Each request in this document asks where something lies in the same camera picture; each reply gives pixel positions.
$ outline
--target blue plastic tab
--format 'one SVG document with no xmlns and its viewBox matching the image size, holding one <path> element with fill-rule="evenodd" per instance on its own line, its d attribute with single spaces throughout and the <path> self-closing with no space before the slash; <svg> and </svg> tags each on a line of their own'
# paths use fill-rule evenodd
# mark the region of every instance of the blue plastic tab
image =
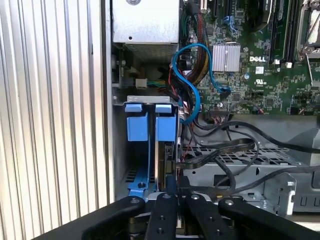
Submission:
<svg viewBox="0 0 320 240">
<path fill-rule="evenodd" d="M 155 139 L 157 141 L 176 141 L 176 116 L 158 116 L 155 119 Z"/>
<path fill-rule="evenodd" d="M 125 105 L 124 111 L 126 113 L 141 113 L 142 104 L 127 104 Z"/>
<path fill-rule="evenodd" d="M 129 142 L 148 141 L 148 113 L 145 116 L 127 117 L 126 130 Z"/>
<path fill-rule="evenodd" d="M 171 104 L 156 104 L 155 112 L 157 114 L 170 114 L 171 113 Z"/>
</svg>

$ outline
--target side panel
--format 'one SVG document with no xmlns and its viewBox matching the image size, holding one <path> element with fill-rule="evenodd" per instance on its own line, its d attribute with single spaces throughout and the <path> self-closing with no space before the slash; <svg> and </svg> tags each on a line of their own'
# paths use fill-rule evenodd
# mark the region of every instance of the side panel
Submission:
<svg viewBox="0 0 320 240">
<path fill-rule="evenodd" d="M 0 240 L 108 204 L 101 8 L 0 1 Z"/>
</svg>

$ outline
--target wire bundle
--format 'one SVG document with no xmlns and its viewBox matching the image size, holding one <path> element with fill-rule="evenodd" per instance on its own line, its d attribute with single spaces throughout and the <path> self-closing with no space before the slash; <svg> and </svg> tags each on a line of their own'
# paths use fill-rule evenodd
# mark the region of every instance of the wire bundle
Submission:
<svg viewBox="0 0 320 240">
<path fill-rule="evenodd" d="M 184 37 L 188 37 L 188 20 L 190 21 L 190 24 L 193 25 L 197 42 L 209 48 L 206 20 L 201 14 L 199 6 L 193 2 L 189 2 L 186 5 L 182 14 L 181 26 Z M 186 77 L 190 82 L 192 82 L 193 85 L 198 85 L 207 75 L 209 71 L 209 64 L 209 57 L 206 51 L 203 48 L 198 47 L 194 68 Z"/>
</svg>

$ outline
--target black plastic arm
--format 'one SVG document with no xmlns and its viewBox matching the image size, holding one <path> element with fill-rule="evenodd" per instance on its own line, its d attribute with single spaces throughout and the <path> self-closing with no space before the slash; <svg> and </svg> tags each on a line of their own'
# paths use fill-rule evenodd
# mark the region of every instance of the black plastic arm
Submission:
<svg viewBox="0 0 320 240">
<path fill-rule="evenodd" d="M 136 196 L 127 196 L 108 206 L 100 208 L 92 213 L 82 216 L 45 234 L 35 240 L 84 240 L 91 232 L 103 226 L 108 228 L 114 222 L 139 214 L 145 207 L 145 201 Z"/>
<path fill-rule="evenodd" d="M 178 199 L 174 194 L 162 193 L 155 201 L 145 240 L 175 240 Z"/>
<path fill-rule="evenodd" d="M 234 240 L 237 239 L 233 231 L 219 214 L 218 206 L 207 201 L 200 194 L 188 195 L 185 199 L 192 215 L 197 219 L 203 236 L 207 240 Z"/>
<path fill-rule="evenodd" d="M 235 198 L 219 201 L 219 212 L 250 229 L 256 239 L 320 240 L 320 234 Z"/>
</svg>

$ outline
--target silver heatsink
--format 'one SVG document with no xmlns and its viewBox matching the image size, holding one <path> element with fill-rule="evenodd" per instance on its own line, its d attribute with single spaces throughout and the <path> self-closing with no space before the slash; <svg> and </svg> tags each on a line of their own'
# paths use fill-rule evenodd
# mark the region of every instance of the silver heatsink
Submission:
<svg viewBox="0 0 320 240">
<path fill-rule="evenodd" d="M 239 72 L 240 45 L 214 44 L 212 60 L 214 72 Z"/>
</svg>

